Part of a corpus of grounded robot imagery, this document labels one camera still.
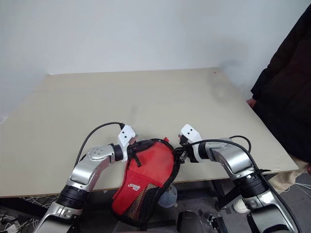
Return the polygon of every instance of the silver robot arm segment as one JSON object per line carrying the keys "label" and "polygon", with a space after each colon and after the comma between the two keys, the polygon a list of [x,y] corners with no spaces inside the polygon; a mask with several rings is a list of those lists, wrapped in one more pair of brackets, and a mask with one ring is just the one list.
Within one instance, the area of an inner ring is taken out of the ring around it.
{"label": "silver robot arm segment", "polygon": [[[180,133],[181,144],[201,141],[200,134],[190,125]],[[232,142],[230,138],[222,140]],[[241,148],[224,142],[204,142],[192,145],[187,156],[191,162],[207,159],[222,164],[230,179],[237,186],[245,205],[250,209],[249,224],[253,232],[297,232],[288,209],[272,192],[267,181],[258,175],[254,164]]]}
{"label": "silver robot arm segment", "polygon": [[101,172],[116,161],[127,161],[127,147],[135,140],[132,127],[125,125],[119,133],[117,145],[90,149],[74,167],[59,198],[50,205],[34,233],[75,232],[73,223],[82,214],[88,194]]}

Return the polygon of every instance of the person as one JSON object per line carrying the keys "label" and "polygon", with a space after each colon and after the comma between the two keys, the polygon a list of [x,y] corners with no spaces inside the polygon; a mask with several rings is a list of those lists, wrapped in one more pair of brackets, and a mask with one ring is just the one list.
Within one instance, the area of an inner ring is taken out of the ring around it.
{"label": "person", "polygon": [[[298,166],[298,170],[279,173],[269,180],[282,193],[302,173],[311,174],[311,5],[273,55],[251,92],[253,98],[247,103]],[[233,208],[238,213],[248,212],[242,200]]]}

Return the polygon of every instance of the printed logo on bag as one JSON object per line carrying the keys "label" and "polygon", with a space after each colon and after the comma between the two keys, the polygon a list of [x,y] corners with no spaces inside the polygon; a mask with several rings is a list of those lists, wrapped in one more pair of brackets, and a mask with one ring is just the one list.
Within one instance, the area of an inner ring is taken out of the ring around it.
{"label": "printed logo on bag", "polygon": [[133,188],[134,191],[138,191],[140,189],[140,186],[133,184],[133,183],[130,183],[128,186]]}

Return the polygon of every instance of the table surface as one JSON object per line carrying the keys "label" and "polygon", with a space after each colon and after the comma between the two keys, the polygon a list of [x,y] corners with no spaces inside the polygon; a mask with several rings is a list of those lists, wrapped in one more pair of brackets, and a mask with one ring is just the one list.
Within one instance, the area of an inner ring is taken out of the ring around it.
{"label": "table surface", "polygon": [[[49,75],[0,125],[0,197],[59,193],[87,134],[111,121],[131,125],[139,139],[168,137],[175,147],[185,124],[203,139],[244,135],[259,168],[297,169],[217,68]],[[99,130],[85,151],[116,143],[119,130]],[[118,162],[104,170],[95,190],[118,188],[124,166]],[[187,162],[175,181],[222,178],[227,174],[218,163]]]}

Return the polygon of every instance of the beige pants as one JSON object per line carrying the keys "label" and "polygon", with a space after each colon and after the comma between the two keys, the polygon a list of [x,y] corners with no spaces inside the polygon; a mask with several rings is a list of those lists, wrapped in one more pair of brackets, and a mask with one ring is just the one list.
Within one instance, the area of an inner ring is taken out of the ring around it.
{"label": "beige pants", "polygon": [[290,157],[297,164],[298,170],[281,172],[269,180],[269,183],[279,194],[284,192],[290,186],[294,185],[298,176],[300,176],[302,173],[307,172],[307,166],[309,163],[297,159],[292,155],[290,155]]}

